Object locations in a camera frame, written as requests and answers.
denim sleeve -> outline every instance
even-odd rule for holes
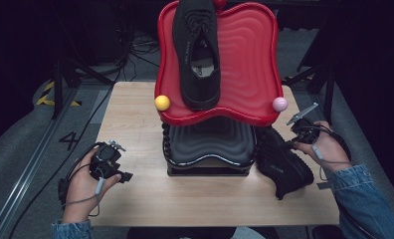
[[[394,213],[365,165],[336,171],[330,182],[336,201],[363,229],[375,238],[394,238]],[[339,220],[345,238],[369,238],[343,213]]]
[[[61,220],[52,224],[53,239],[91,239],[92,224],[90,220],[79,223],[61,224]]]

gray carpet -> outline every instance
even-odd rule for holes
[[[281,31],[278,39],[278,68],[281,77],[295,76],[296,67],[302,59],[303,54],[315,36],[315,31],[291,31],[285,29]],[[136,48],[146,49],[146,46],[136,46]],[[154,81],[157,76],[159,63],[159,52],[130,56],[124,71],[120,72],[119,81]],[[110,66],[101,66],[96,70],[107,69]],[[107,76],[114,80],[117,74]],[[37,90],[32,102],[36,103],[39,95],[49,79],[44,79],[44,85]],[[323,91],[319,95],[311,96],[305,90],[306,82],[295,84],[292,89],[298,106],[303,109],[312,105],[312,102],[322,104]],[[3,232],[0,238],[8,237],[18,216],[22,213],[29,201],[38,193],[45,182],[51,177],[54,171],[60,166],[63,160],[69,155],[68,142],[60,142],[60,139],[70,134],[76,134],[78,139],[83,128],[90,119],[93,111],[104,99],[109,87],[100,84],[98,81],[85,80],[83,84],[74,92],[74,100],[81,101],[80,107],[66,107],[66,111],[61,115],[58,125],[51,120],[53,107],[35,106],[35,109],[24,118],[20,119],[9,128],[0,138],[0,212],[5,205],[7,198],[11,194],[12,188],[22,175],[23,171],[32,155],[37,154],[37,146],[41,144],[43,136],[50,126],[55,127],[54,133],[49,137],[49,143],[43,148],[41,157],[35,158],[38,163],[34,177],[26,189],[22,200],[15,204],[13,215],[8,215],[8,223],[3,224]],[[50,224],[61,218],[62,210],[57,196],[57,180],[64,177],[71,166],[71,162],[80,156],[83,151],[96,141],[101,120],[104,116],[105,103],[98,109],[87,127],[76,150],[68,159],[68,162],[41,192],[34,201],[30,209],[20,221],[13,238],[49,238],[51,235]],[[321,111],[316,111],[311,115],[313,120],[324,119]],[[356,162],[365,163],[379,187],[384,191],[390,200],[394,210],[394,189],[386,178],[368,141],[365,139],[361,129],[356,123],[351,111],[346,105],[345,99],[339,93],[338,87],[333,99],[332,121],[334,129],[340,133],[347,141],[353,158]],[[288,238],[309,238],[306,235],[308,227],[279,227],[278,232],[283,239]],[[97,227],[94,229],[94,238],[125,238],[127,228],[118,227]]]

red plastic container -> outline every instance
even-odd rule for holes
[[[164,95],[170,100],[169,109],[159,111],[161,120],[189,125],[225,116],[255,126],[275,122],[279,113],[273,101],[284,93],[276,63],[278,27],[272,11],[255,2],[218,9],[221,97],[215,108],[196,112],[184,105],[179,88],[179,64],[172,40],[177,4],[174,1],[163,8],[157,26],[161,61],[154,97]]]

cable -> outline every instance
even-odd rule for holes
[[[118,74],[114,80],[114,82],[117,82],[117,79],[119,77],[120,71],[118,71]],[[77,148],[77,146],[79,145],[80,140],[82,139],[83,135],[86,132],[86,129],[88,128],[90,122],[92,121],[92,118],[95,116],[96,112],[98,111],[98,109],[101,107],[101,105],[104,103],[104,101],[107,99],[107,97],[109,96],[109,94],[112,92],[113,90],[113,85],[110,86],[109,90],[107,91],[106,95],[103,97],[103,99],[100,101],[100,103],[98,104],[98,106],[95,108],[94,112],[92,113],[92,115],[89,117],[89,120],[86,122],[86,125],[84,126],[82,132],[80,133],[79,139],[76,141],[75,145],[73,146],[73,148],[71,149],[71,151],[69,152],[69,154],[67,155],[67,157],[62,161],[62,163],[58,166],[57,170],[55,170],[55,172],[51,175],[51,177],[45,182],[45,184],[42,186],[42,188],[36,193],[36,195],[29,201],[29,203],[27,204],[27,206],[24,208],[24,210],[22,211],[22,213],[20,214],[20,216],[17,218],[11,232],[10,235],[8,236],[8,239],[11,239],[15,230],[17,229],[18,224],[20,223],[21,219],[23,218],[23,216],[26,214],[26,212],[29,210],[29,208],[32,206],[33,202],[39,197],[39,195],[43,192],[43,190],[49,185],[49,183],[54,179],[54,177],[58,174],[58,172],[61,170],[61,168],[65,165],[65,163],[68,161],[68,159],[71,157],[71,155],[73,154],[74,150]]]

black sneaker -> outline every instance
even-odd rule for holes
[[[192,110],[209,110],[220,98],[217,16],[213,0],[180,0],[172,37],[179,62],[181,96]]]
[[[276,185],[276,197],[296,191],[314,182],[311,169],[286,145],[281,135],[271,126],[257,128],[257,169]]]

